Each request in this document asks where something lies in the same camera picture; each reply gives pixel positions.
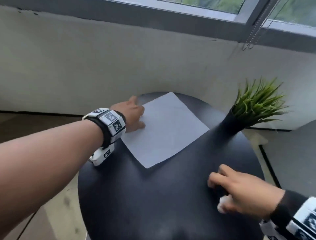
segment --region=vase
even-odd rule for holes
[[[232,135],[235,135],[236,133],[240,132],[246,127],[249,127],[245,125],[244,123],[240,122],[233,114],[232,111],[233,108],[229,110],[229,113],[226,115],[224,120],[221,122],[222,127]]]

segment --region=paper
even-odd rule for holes
[[[172,157],[209,130],[172,92],[144,107],[146,128],[124,134],[122,140],[145,168]]]

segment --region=hand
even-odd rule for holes
[[[137,97],[132,96],[128,101],[114,104],[110,109],[122,113],[126,118],[126,132],[133,132],[139,128],[144,128],[145,123],[139,121],[141,115],[144,114],[145,108],[137,106]]]
[[[218,173],[211,173],[207,182],[214,188],[221,185],[232,196],[232,201],[223,204],[226,212],[239,212],[268,218],[275,210],[285,191],[270,185],[260,178],[237,172],[222,164]]]

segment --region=potted plant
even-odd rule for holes
[[[229,133],[236,134],[246,127],[257,123],[279,121],[279,119],[269,118],[275,115],[285,115],[290,111],[283,109],[284,95],[278,95],[277,89],[282,85],[274,85],[276,78],[270,82],[260,78],[259,83],[256,79],[252,85],[246,80],[244,93],[238,89],[235,104],[222,122],[222,125]]]

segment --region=round table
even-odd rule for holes
[[[139,104],[163,94],[141,95]],[[264,179],[248,140],[241,132],[226,133],[220,125],[225,115],[209,104],[183,94],[176,96],[210,130],[148,169],[122,140],[99,167],[87,162],[79,172],[78,194],[90,238],[262,240],[258,220],[217,211],[218,194],[206,183],[222,163]]]

